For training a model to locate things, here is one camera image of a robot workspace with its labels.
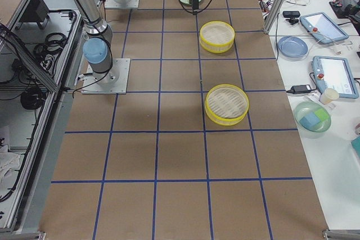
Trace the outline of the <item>yellow steamer basket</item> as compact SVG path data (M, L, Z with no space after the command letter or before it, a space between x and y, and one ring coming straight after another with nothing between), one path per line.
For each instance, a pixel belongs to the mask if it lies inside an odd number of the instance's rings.
M206 115L218 125L236 125L243 120L248 110L248 96L241 88L235 85L216 85L206 95Z
M235 40L233 27L223 21L207 22L200 28L200 45L211 53L225 53Z

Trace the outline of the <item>black webcam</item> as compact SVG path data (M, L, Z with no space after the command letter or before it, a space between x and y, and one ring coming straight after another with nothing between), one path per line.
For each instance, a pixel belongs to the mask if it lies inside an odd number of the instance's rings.
M299 11L283 11L282 15L290 25L295 25L299 22Z

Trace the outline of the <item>blue plate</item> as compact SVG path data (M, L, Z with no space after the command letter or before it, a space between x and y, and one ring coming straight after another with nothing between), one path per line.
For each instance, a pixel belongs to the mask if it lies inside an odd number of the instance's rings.
M308 46L305 41L295 36L282 37L277 45L280 52L289 58L302 58L308 53Z

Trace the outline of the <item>teach pendant far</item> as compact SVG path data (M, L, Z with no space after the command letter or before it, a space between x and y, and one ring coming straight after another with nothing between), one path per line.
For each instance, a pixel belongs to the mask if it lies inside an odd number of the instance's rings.
M305 29L323 44L339 42L349 38L349 35L324 12L300 16L299 20Z

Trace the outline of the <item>teach pendant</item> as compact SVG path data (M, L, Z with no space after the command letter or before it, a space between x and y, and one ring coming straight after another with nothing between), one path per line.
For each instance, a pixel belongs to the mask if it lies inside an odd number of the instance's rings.
M332 88L339 93L340 98L357 99L359 92L346 58L330 56L314 56L312 69L315 84L323 93Z
M349 38L349 35L324 12L300 16L299 20L305 29L323 44L339 42Z

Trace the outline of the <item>black power adapter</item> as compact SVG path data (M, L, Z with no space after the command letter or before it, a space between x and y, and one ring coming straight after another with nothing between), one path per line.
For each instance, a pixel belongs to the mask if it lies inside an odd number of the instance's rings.
M307 94L316 89L313 89L309 84L293 85L289 90L286 91L288 94Z

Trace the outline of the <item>teach pendant near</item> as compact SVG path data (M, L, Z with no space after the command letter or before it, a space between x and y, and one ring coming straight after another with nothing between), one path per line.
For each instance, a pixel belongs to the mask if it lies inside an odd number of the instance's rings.
M315 84L323 93L332 88L339 93L340 98L357 99L359 92L346 58L330 56L314 56L312 69Z

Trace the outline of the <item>white paper cup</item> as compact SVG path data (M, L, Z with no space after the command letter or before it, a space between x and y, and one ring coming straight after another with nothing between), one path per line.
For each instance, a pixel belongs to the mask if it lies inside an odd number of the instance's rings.
M320 95L319 101L326 105L339 98L339 93L333 88L326 88Z

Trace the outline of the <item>green bowl with sponges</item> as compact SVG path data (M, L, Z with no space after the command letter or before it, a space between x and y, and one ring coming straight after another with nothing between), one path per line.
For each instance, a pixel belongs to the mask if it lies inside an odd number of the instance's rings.
M329 130L332 120L328 111L321 105L306 101L299 103L294 109L296 123L301 135L309 138L319 138Z

